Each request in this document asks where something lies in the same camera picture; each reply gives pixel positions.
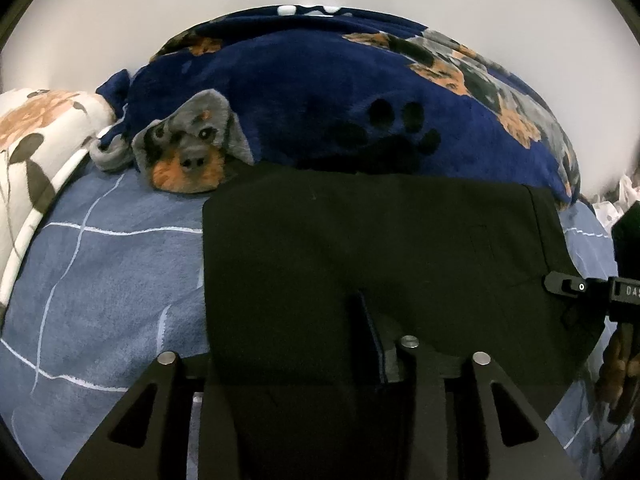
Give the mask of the right hand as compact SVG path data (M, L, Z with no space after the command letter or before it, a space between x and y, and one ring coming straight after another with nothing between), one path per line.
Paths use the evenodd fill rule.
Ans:
M608 345L603 352L603 363L600 366L596 382L596 398L598 402L616 408L620 397L630 388L624 385L626 379L639 377L639 353L623 357L622 326L616 327Z

